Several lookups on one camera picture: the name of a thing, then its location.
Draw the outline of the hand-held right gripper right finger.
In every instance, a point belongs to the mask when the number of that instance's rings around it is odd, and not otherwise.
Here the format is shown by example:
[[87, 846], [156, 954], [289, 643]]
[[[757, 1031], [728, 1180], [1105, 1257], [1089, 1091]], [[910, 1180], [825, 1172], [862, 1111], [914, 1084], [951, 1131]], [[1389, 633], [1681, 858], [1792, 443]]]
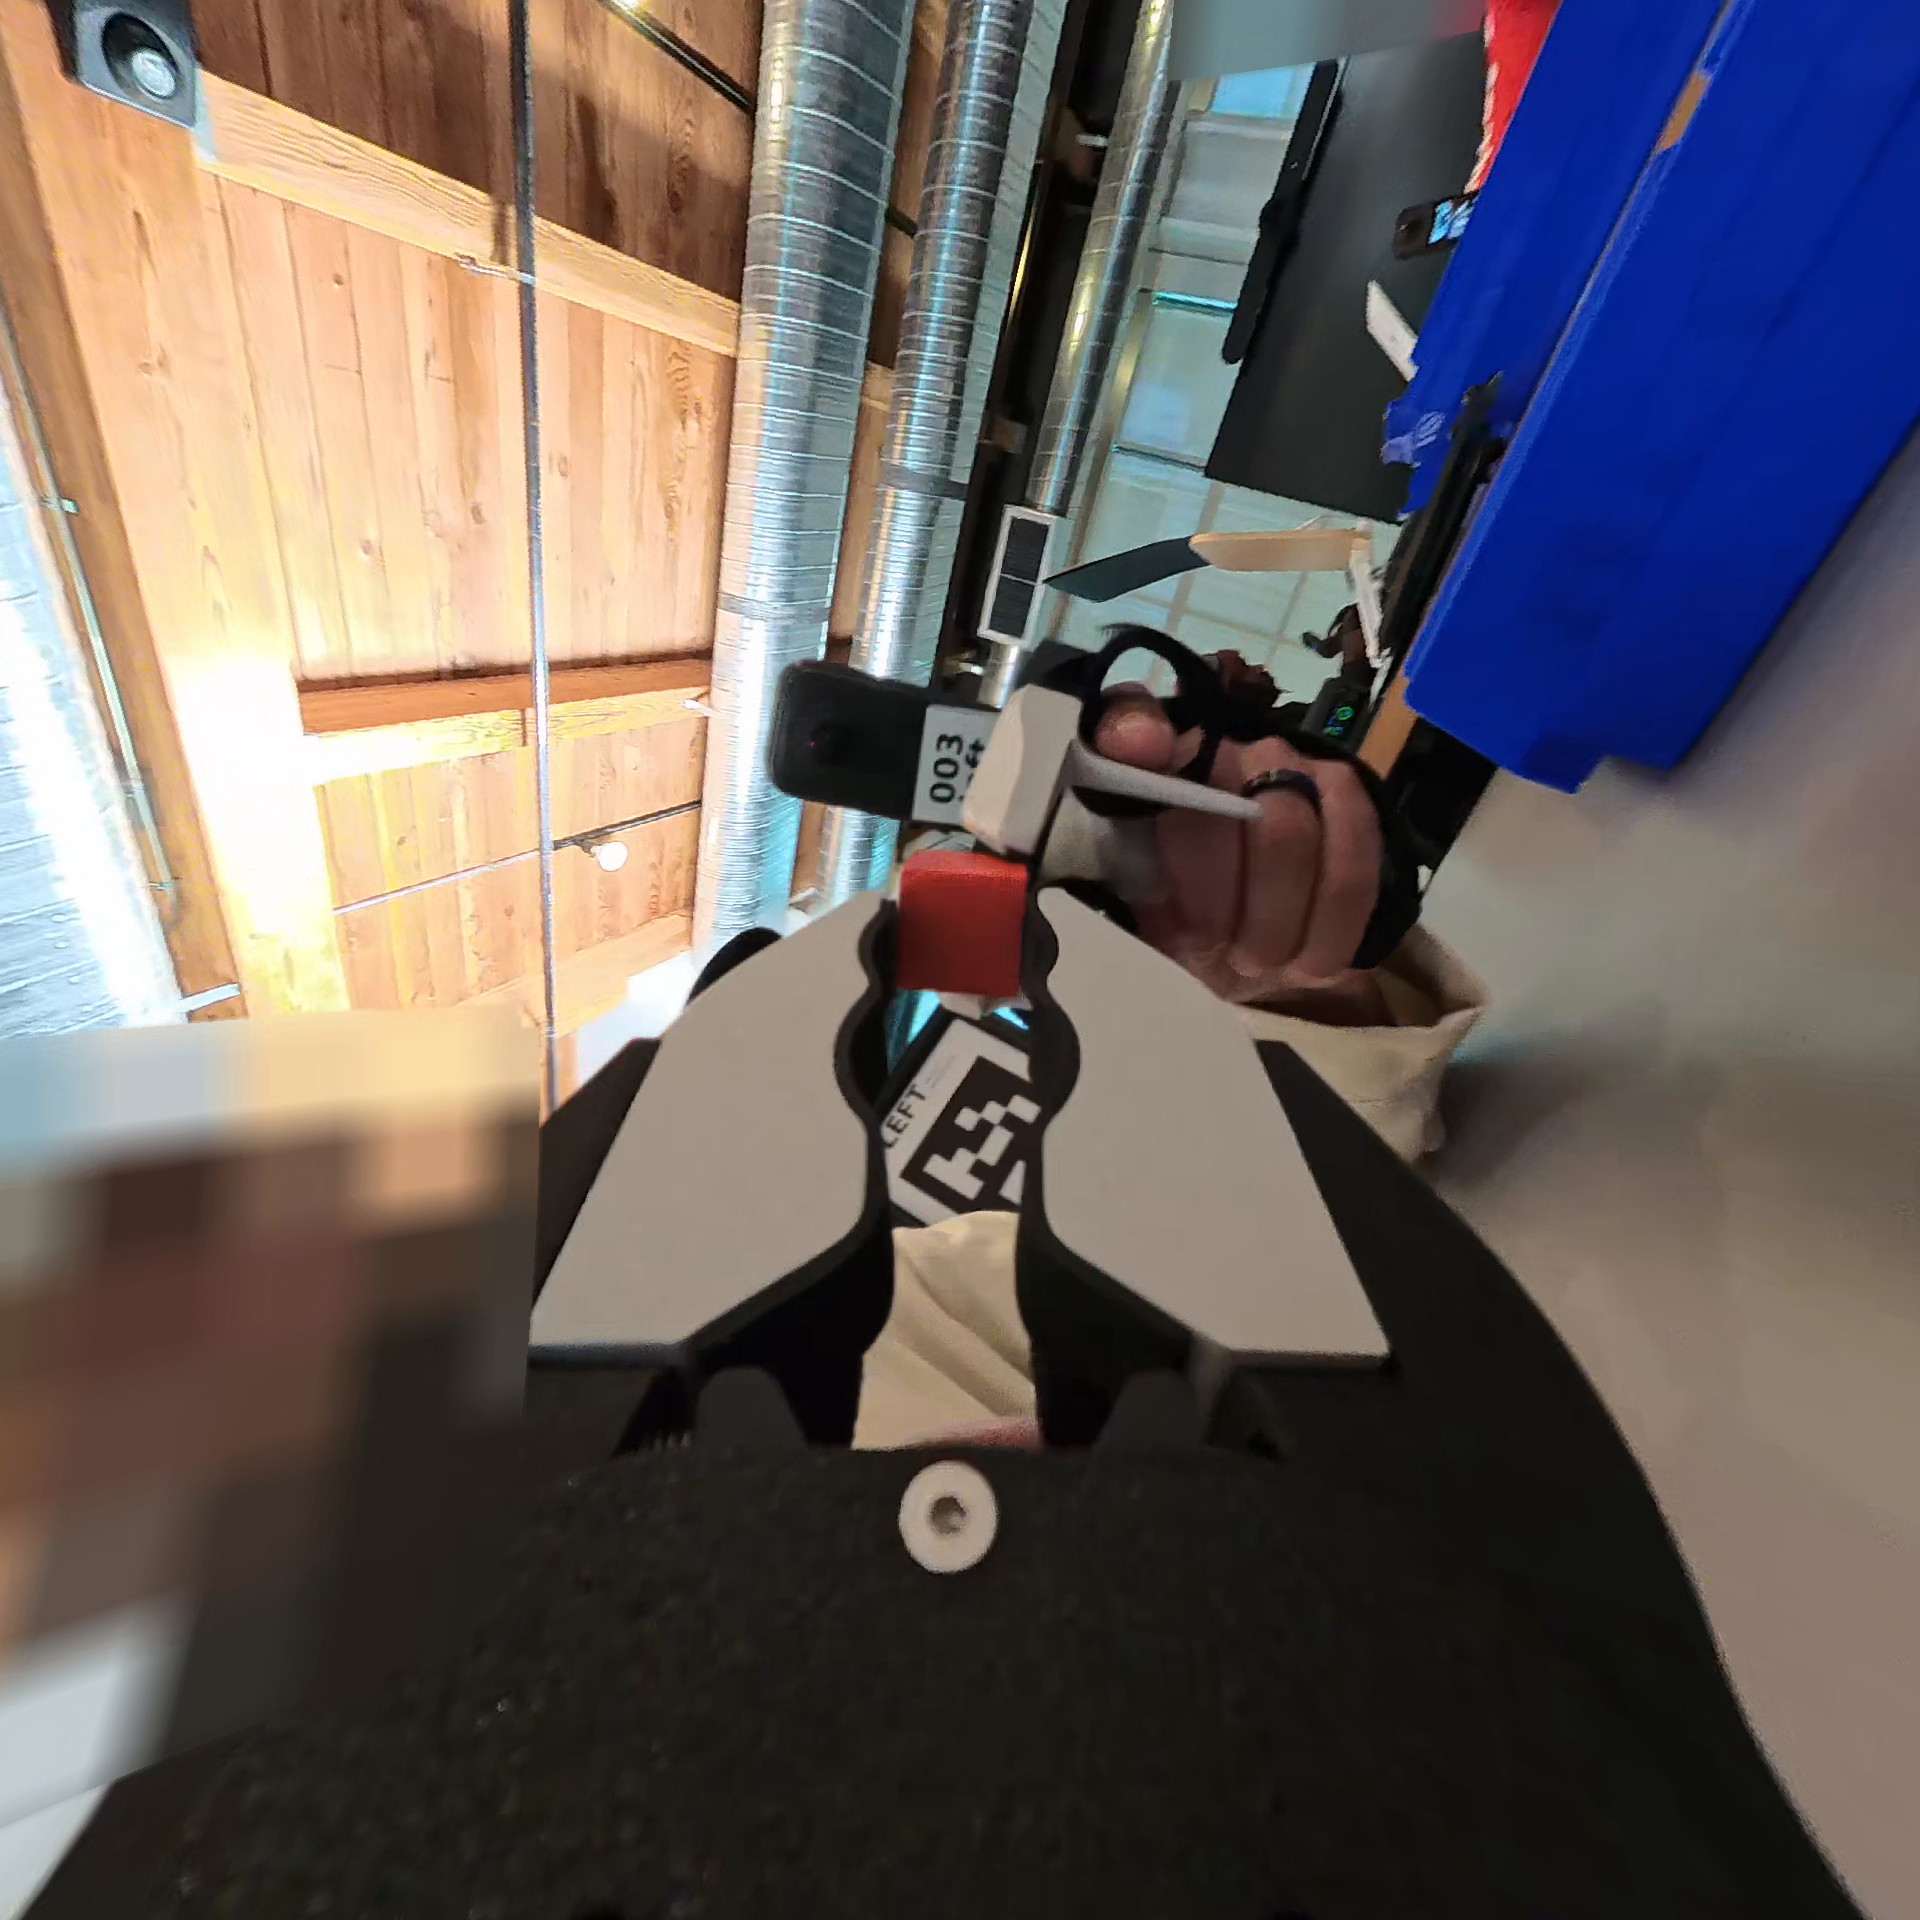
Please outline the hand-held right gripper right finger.
[[1202, 1430], [1242, 1379], [1375, 1375], [1381, 1313], [1237, 1010], [1067, 889], [1024, 934], [1039, 1101], [1019, 1305], [1039, 1430], [1099, 1442], [1176, 1379]]

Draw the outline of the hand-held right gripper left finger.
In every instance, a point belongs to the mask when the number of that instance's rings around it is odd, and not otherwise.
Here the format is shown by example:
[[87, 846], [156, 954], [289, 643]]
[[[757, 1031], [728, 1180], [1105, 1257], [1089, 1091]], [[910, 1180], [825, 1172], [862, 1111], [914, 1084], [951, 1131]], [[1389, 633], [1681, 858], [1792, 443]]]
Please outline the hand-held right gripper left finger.
[[528, 1359], [693, 1390], [757, 1369], [805, 1442], [851, 1442], [893, 1304], [873, 1091], [893, 943], [893, 905], [858, 894], [712, 956], [539, 1284]]

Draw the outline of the red wooden cube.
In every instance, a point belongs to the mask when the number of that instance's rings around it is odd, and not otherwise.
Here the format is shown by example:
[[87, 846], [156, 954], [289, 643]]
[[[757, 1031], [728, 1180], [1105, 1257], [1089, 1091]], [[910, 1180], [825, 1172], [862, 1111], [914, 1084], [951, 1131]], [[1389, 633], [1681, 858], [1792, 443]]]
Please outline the red wooden cube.
[[1020, 998], [1028, 874], [990, 851], [918, 851], [898, 869], [898, 992]]

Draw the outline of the blue plastic bin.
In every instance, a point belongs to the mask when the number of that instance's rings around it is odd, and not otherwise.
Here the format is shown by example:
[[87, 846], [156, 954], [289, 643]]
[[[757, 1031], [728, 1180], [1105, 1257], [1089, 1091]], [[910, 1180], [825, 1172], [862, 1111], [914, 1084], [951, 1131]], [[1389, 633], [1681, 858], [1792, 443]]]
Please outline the blue plastic bin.
[[1595, 270], [1717, 3], [1487, 3], [1476, 207], [1418, 326], [1418, 374], [1382, 417], [1382, 461], [1426, 504], [1462, 397], [1503, 374], [1512, 431]]
[[1409, 648], [1575, 792], [1694, 750], [1915, 431], [1918, 4], [1721, 4]]

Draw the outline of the person's left forearm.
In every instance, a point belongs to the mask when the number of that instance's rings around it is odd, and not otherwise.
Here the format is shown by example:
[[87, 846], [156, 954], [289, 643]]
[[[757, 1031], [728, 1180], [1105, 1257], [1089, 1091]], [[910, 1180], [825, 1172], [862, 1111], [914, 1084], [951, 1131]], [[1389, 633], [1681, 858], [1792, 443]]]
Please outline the person's left forearm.
[[1242, 1026], [1290, 1046], [1406, 1164], [1447, 1141], [1448, 1067], [1488, 1010], [1468, 959], [1426, 926], [1369, 974], [1273, 1006], [1242, 1006]]

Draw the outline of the person's left hand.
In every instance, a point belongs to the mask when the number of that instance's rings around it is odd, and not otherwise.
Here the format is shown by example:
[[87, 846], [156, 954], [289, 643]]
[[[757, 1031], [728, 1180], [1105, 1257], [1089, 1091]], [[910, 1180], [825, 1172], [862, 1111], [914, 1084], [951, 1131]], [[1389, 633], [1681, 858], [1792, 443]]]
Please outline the person's left hand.
[[1381, 781], [1320, 742], [1262, 730], [1214, 745], [1206, 781], [1260, 818], [1159, 812], [1163, 907], [1124, 907], [1137, 937], [1232, 1006], [1273, 1006], [1363, 976], [1385, 891]]

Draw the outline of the white air vent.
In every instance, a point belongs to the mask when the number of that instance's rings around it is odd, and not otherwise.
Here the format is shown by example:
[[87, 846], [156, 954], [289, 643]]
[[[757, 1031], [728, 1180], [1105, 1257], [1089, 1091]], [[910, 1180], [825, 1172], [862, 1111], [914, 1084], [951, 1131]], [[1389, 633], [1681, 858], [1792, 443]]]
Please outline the white air vent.
[[1059, 516], [1035, 508], [1003, 511], [975, 624], [982, 637], [1024, 647], [1048, 576], [1048, 551], [1059, 524]]

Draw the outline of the black framed marker sign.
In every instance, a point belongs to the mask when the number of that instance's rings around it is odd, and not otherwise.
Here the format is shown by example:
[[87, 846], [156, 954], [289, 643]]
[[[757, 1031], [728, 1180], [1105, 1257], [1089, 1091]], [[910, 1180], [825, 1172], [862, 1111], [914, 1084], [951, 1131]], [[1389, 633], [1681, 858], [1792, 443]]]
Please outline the black framed marker sign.
[[897, 1226], [1019, 1212], [1039, 1128], [1020, 1022], [967, 1022], [942, 1006], [902, 1052], [879, 1105]]

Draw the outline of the ceiling spot light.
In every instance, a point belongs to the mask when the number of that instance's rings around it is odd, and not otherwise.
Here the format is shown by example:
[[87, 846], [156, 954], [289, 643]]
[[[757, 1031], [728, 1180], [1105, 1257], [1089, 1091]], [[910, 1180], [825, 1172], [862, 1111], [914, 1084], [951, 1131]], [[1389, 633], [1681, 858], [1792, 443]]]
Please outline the ceiling spot light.
[[552, 838], [552, 851], [583, 851], [600, 873], [613, 874], [629, 858], [629, 838], [649, 828], [663, 828], [675, 818], [696, 816], [699, 800], [669, 802], [663, 808], [644, 812], [629, 818], [605, 822], [600, 828], [576, 829], [563, 838]]

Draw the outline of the thin metal conduit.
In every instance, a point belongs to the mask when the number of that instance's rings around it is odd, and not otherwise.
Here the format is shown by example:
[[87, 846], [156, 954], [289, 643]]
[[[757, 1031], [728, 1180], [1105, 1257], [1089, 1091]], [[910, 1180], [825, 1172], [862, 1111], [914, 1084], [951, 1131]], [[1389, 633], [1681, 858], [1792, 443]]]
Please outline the thin metal conduit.
[[520, 377], [520, 484], [526, 511], [528, 583], [528, 692], [536, 796], [536, 905], [539, 905], [539, 1046], [547, 1084], [555, 1087], [555, 833], [551, 765], [551, 656], [546, 608], [543, 458], [539, 458], [539, 325], [536, 325], [536, 100], [528, 3], [508, 3], [508, 106], [512, 157], [512, 277]]

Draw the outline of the black device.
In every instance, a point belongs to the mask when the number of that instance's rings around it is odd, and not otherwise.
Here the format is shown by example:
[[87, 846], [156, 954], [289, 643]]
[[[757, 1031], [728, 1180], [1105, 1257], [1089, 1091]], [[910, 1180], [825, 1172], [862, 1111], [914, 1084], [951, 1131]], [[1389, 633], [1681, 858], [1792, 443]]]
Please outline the black device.
[[1385, 564], [1381, 643], [1390, 671], [1403, 667], [1476, 500], [1506, 451], [1508, 433], [1495, 421], [1499, 389], [1503, 374], [1491, 374], [1462, 397], [1429, 500], [1406, 519]]

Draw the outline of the black video bar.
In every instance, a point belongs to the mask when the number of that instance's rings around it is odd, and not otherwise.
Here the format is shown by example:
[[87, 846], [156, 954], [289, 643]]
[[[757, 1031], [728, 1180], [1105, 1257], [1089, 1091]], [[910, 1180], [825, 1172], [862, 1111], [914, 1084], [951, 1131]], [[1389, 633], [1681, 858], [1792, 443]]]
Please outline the black video bar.
[[1339, 110], [1345, 64], [1345, 58], [1331, 58], [1308, 68], [1302, 103], [1288, 135], [1273, 188], [1260, 207], [1254, 249], [1221, 344], [1221, 362], [1228, 367], [1238, 367], [1254, 345], [1276, 280], [1297, 245], [1314, 173]]

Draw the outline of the black ceiling fixture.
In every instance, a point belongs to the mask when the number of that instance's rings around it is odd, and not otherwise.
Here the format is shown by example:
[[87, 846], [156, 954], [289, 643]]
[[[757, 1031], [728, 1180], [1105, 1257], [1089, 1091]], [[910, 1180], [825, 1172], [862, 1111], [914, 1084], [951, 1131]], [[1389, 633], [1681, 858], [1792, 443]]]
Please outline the black ceiling fixture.
[[64, 76], [180, 131], [200, 123], [189, 3], [48, 3]]

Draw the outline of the silver ceiling duct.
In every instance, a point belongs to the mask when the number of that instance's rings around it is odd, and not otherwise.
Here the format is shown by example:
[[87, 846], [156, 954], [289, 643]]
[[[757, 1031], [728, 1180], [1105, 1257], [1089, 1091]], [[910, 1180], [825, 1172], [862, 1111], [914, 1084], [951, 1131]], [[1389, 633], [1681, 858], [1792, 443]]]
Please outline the silver ceiling duct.
[[1093, 443], [1101, 386], [1123, 338], [1176, 110], [1177, 86], [1165, 66], [1153, 74], [1141, 71], [1127, 80], [1108, 135], [1024, 492], [1026, 508], [1056, 520], [1071, 512]]
[[1019, 123], [1035, 3], [946, 10], [922, 204], [879, 467], [858, 579], [851, 667], [910, 692], [937, 671], [946, 586], [964, 512], [991, 345], [979, 326], [1012, 281], [1008, 179], [1020, 180]]
[[3, 502], [3, 1031], [177, 1023], [177, 980], [36, 512]]
[[790, 905], [800, 802], [762, 762], [780, 676], [826, 648], [911, 3], [762, 4], [692, 943]]

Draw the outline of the black wall screen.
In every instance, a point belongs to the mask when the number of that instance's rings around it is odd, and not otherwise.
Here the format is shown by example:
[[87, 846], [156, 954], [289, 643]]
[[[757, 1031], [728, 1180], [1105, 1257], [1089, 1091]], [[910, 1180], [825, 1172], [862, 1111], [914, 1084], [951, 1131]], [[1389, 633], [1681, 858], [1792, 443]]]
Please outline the black wall screen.
[[1431, 228], [1479, 157], [1484, 44], [1468, 31], [1345, 62], [1300, 236], [1237, 367], [1206, 475], [1395, 520], [1409, 467], [1382, 461], [1382, 417], [1406, 383], [1366, 336], [1363, 288], [1377, 280], [1418, 333], [1455, 246]]

